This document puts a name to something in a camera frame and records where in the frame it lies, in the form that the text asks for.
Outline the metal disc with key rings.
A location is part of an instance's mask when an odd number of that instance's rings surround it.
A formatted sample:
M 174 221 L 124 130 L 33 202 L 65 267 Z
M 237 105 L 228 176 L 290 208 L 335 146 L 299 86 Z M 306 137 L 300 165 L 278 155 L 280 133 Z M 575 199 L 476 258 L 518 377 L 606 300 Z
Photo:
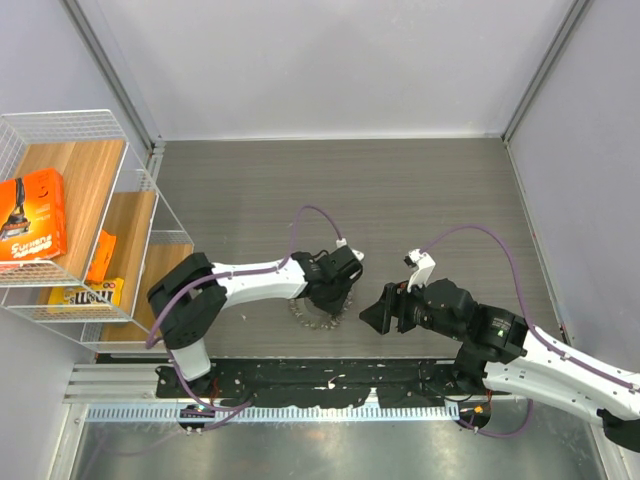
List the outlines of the metal disc with key rings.
M 350 290 L 337 314 L 329 314 L 319 309 L 308 298 L 290 299 L 288 307 L 301 326 L 312 330 L 333 330 L 341 325 L 352 303 L 353 291 Z

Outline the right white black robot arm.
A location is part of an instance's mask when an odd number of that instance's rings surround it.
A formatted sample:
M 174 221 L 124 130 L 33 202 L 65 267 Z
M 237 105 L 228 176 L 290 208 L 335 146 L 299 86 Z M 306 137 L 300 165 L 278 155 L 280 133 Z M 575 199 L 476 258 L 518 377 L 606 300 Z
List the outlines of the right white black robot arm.
M 622 448 L 639 449 L 638 374 L 578 351 L 508 310 L 479 303 L 448 279 L 421 287 L 389 283 L 359 317 L 381 335 L 422 327 L 460 342 L 452 380 L 463 393 L 524 396 L 601 427 Z

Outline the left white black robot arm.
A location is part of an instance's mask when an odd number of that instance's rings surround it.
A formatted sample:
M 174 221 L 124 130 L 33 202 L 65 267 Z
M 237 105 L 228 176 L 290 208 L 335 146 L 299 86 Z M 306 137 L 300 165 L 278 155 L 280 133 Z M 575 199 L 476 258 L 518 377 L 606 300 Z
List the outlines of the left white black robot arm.
M 194 398 L 207 395 L 214 375 L 204 337 L 220 312 L 262 300 L 286 300 L 339 316 L 363 273 L 364 254 L 339 242 L 332 252 L 294 252 L 257 264 L 212 263 L 193 253 L 153 285 L 147 301 L 155 322 L 147 346 L 164 343 L 179 386 Z

